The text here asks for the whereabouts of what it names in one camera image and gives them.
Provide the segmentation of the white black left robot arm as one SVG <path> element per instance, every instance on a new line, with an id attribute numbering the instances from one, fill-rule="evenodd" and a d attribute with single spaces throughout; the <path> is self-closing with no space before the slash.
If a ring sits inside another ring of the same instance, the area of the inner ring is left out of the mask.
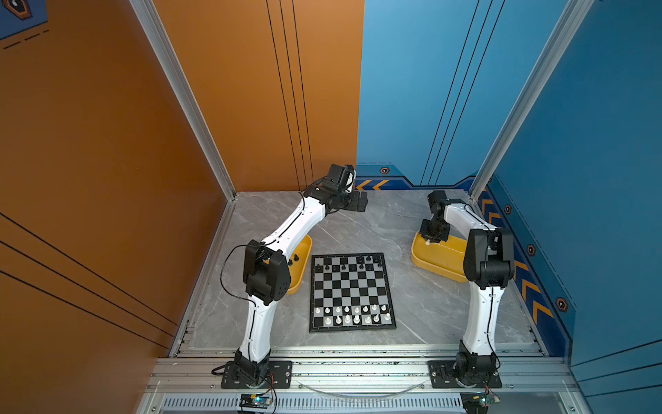
<path id="1" fill-rule="evenodd" d="M 261 386 L 267 380 L 272 324 L 279 301 L 290 289 L 289 260 L 296 247 L 329 213 L 367 208 L 367 195 L 354 189 L 355 179 L 354 166 L 331 165 L 326 176 L 300 194 L 298 206 L 272 234 L 246 246 L 242 280 L 248 320 L 234 364 L 248 386 Z"/>

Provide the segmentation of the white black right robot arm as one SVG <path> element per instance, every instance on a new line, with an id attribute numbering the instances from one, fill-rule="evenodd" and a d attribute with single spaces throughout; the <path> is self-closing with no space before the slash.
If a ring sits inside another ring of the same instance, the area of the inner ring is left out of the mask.
<path id="1" fill-rule="evenodd" d="M 456 229 L 467 240 L 463 272 L 470 283 L 467 329 L 454 365 L 456 381 L 464 387 L 488 385 L 498 372 L 495 330 L 498 309 L 515 276 L 514 236 L 475 213 L 461 199 L 441 190 L 428 195 L 432 217 L 422 221 L 420 234 L 431 243 L 448 240 Z"/>

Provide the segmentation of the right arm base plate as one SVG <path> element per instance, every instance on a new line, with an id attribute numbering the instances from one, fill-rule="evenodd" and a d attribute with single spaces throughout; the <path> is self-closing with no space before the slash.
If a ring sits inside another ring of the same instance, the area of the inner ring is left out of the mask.
<path id="1" fill-rule="evenodd" d="M 477 368 L 460 368 L 449 359 L 428 362 L 429 379 L 434 389 L 499 389 L 503 387 L 497 372 L 480 371 Z"/>

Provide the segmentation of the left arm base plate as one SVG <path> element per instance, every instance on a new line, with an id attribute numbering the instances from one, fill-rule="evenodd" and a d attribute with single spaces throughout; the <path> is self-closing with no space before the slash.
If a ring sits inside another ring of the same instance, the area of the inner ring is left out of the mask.
<path id="1" fill-rule="evenodd" d="M 222 389 L 291 387 L 292 361 L 275 360 L 267 363 L 229 362 L 222 376 Z"/>

